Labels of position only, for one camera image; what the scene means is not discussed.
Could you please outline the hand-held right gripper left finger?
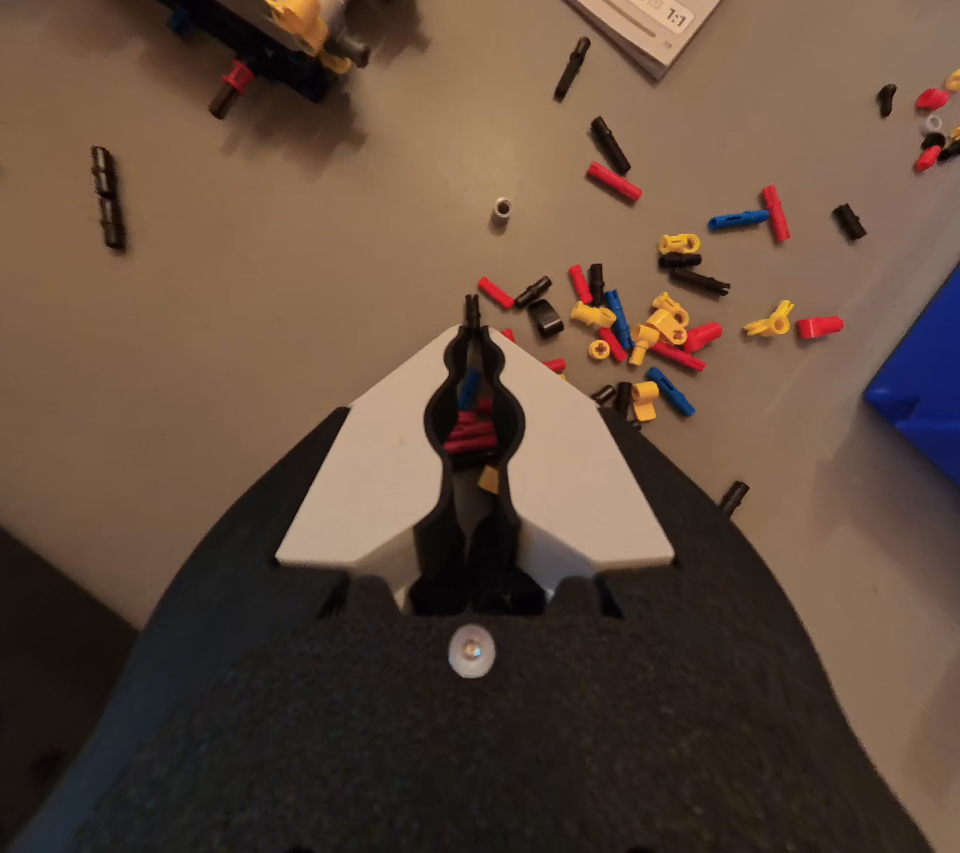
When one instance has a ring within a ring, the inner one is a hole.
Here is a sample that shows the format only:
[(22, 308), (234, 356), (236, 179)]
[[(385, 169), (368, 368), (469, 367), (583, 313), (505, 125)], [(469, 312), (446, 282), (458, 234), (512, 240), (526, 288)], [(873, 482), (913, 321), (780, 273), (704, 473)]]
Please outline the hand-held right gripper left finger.
[(427, 438), (428, 402), (447, 381), (444, 330), (357, 397), (274, 558), (290, 569), (375, 576), (410, 607), (420, 577), (414, 527), (438, 504), (441, 456)]

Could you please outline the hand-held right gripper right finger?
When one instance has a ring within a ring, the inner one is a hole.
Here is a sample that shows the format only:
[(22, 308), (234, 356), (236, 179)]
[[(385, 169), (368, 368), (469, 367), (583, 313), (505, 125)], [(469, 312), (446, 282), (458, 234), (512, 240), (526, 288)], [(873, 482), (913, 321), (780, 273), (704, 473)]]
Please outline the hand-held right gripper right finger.
[(483, 327), (478, 347), (502, 447), (496, 502), (468, 548), (468, 597), (536, 614), (570, 578), (665, 567), (675, 549), (601, 408)]

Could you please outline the grey desk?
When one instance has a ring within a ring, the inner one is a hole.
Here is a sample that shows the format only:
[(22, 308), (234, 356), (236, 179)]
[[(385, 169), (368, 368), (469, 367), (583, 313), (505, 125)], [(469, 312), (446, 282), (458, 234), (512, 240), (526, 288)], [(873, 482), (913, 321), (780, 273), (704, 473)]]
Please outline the grey desk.
[[(328, 412), (460, 319), (488, 276), (601, 262), (633, 311), (655, 243), (778, 188), (792, 238), (703, 239), (724, 335), (650, 436), (737, 513), (852, 726), (958, 851), (958, 490), (860, 403), (958, 262), (958, 163), (913, 177), (908, 103), (958, 68), (958, 0), (723, 0), (658, 84), (560, 0), (391, 0), (315, 105), (149, 0), (2, 0), (2, 525), (136, 627), (214, 521)], [(602, 117), (641, 190), (614, 169)], [(90, 148), (114, 156), (104, 245)], [(491, 220), (512, 202), (509, 222)], [(786, 334), (748, 336), (789, 299)], [(839, 317), (802, 339), (797, 319)]]

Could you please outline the large scatter of coloured pins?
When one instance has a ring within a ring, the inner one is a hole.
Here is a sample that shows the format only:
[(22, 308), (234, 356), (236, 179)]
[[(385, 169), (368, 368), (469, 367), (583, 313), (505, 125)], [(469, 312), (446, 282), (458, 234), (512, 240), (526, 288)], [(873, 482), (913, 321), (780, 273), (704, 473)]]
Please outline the large scatter of coloured pins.
[[(561, 102), (569, 92), (583, 66), (591, 43), (591, 39), (586, 36), (577, 40), (554, 92), (557, 102)], [(623, 176), (629, 173), (630, 163), (625, 159), (613, 132), (602, 116), (591, 121), (591, 130), (601, 144), (601, 150), (605, 151), (604, 155), (613, 163), (614, 169), (603, 163), (593, 162), (586, 171), (587, 178), (611, 188), (618, 196), (630, 202), (639, 200), (642, 191)], [(776, 187), (764, 187), (762, 199), (765, 207), (760, 210), (711, 218), (707, 223), (709, 231), (769, 223), (778, 243), (789, 239), (783, 204)], [(703, 293), (726, 296), (731, 288), (729, 283), (694, 269), (702, 265), (701, 247), (701, 238), (695, 234), (663, 235), (657, 241), (657, 265), (660, 269), (669, 271), (671, 278), (682, 285)], [(671, 363), (694, 371), (706, 368), (705, 363), (695, 354), (722, 336), (721, 324), (709, 322), (690, 331), (689, 313), (668, 293), (664, 293), (654, 298), (651, 316), (630, 327), (619, 294), (613, 288), (607, 289), (604, 286), (602, 264), (592, 264), (588, 278), (579, 264), (571, 266), (568, 273), (578, 297), (578, 302), (571, 312), (571, 319), (587, 326), (596, 326), (598, 330), (598, 339), (592, 341), (589, 347), (589, 354), (595, 360), (603, 361), (606, 357), (613, 356), (618, 363), (629, 360), (631, 365), (636, 366), (642, 364), (644, 357), (652, 352)], [(550, 319), (546, 326), (541, 325), (541, 334), (549, 337), (564, 328), (563, 320), (550, 313), (552, 307), (543, 299), (543, 293), (549, 289), (550, 284), (549, 277), (541, 278), (521, 295), (512, 297), (489, 278), (483, 277), (479, 280), (477, 289), (506, 311), (528, 309), (533, 316), (536, 307), (540, 310), (540, 319), (545, 319), (547, 314), (550, 314), (553, 319)], [(742, 331), (748, 337), (770, 338), (786, 335), (791, 329), (790, 315), (795, 306), (789, 299), (784, 299), (768, 317), (746, 324)], [(845, 327), (844, 320), (839, 316), (798, 318), (793, 325), (803, 340), (822, 339), (841, 332)], [(673, 386), (668, 387), (662, 371), (651, 367), (647, 372), (647, 379), (653, 387), (659, 385), (660, 394), (663, 396), (669, 393), (667, 399), (682, 415), (694, 414), (693, 406), (688, 400)], [(740, 480), (735, 482), (721, 499), (719, 509), (724, 515), (732, 516), (748, 491), (748, 484)]]

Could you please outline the blue plastic bin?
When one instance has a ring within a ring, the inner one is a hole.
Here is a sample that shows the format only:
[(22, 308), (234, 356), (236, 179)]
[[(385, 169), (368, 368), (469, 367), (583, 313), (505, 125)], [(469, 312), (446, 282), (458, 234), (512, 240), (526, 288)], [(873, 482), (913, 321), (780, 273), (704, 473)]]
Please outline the blue plastic bin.
[(870, 380), (862, 399), (959, 485), (958, 266)]

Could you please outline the black ribbed rod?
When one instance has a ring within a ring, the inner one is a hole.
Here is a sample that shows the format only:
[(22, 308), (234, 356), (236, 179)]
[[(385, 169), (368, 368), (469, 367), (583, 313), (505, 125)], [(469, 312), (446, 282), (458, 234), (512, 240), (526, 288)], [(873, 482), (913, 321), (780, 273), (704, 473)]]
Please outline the black ribbed rod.
[(124, 255), (128, 249), (128, 237), (114, 154), (94, 144), (90, 147), (90, 160), (103, 244), (110, 251)]

